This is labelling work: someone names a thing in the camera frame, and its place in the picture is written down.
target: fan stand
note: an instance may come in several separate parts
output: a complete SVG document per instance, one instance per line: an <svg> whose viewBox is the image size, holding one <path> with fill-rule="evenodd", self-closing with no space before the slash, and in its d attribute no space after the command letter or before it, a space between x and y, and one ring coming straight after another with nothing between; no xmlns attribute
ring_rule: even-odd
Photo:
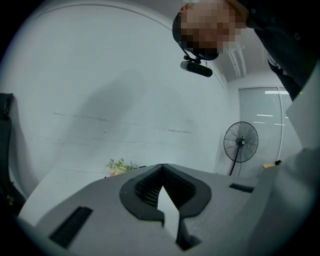
<svg viewBox="0 0 320 256"><path fill-rule="evenodd" d="M245 139L242 137L242 138L237 138L235 140L235 143L236 145L238 146L237 150L236 150L236 154L235 154L235 159L233 161L233 165L232 165L232 168L231 168L231 171L230 171L230 176L232 175L232 172L234 170L234 167L235 167L235 164L236 164L236 161L237 161L237 158L238 158L238 153L239 153L239 150L246 144L246 141Z"/></svg>

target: black hat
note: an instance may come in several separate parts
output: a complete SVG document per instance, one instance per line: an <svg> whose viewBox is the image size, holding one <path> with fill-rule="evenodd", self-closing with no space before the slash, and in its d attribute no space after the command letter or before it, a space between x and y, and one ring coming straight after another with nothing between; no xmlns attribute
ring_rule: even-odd
<svg viewBox="0 0 320 256"><path fill-rule="evenodd" d="M204 48L194 48L193 42L187 41L187 37L181 35L181 13L175 17L172 25L172 35L174 40L186 51L205 61L215 60L219 54L208 54Z"/></svg>

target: person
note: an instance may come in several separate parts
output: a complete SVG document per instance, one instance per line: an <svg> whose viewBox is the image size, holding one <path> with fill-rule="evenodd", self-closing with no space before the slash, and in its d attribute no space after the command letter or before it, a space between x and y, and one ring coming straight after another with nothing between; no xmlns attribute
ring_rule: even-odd
<svg viewBox="0 0 320 256"><path fill-rule="evenodd" d="M294 100L319 60L317 10L291 0L203 0L180 9L172 34L196 57L213 60L242 29L254 29L271 70Z"/></svg>

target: fan grille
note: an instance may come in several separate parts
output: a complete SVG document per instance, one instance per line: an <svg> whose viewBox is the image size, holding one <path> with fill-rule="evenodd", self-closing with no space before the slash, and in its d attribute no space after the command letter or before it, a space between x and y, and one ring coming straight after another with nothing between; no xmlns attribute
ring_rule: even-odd
<svg viewBox="0 0 320 256"><path fill-rule="evenodd" d="M254 156L258 148L258 133L248 122L236 122L225 133L223 147L226 155L237 163L248 161Z"/></svg>

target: standing fan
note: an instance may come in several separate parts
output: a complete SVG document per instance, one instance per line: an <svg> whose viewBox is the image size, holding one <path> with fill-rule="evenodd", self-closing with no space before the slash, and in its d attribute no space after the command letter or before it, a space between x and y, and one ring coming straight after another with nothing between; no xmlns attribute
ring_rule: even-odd
<svg viewBox="0 0 320 256"><path fill-rule="evenodd" d="M223 147L226 155L233 161L230 175L235 164L248 161L258 148L258 133L248 122L236 122L226 131Z"/></svg>

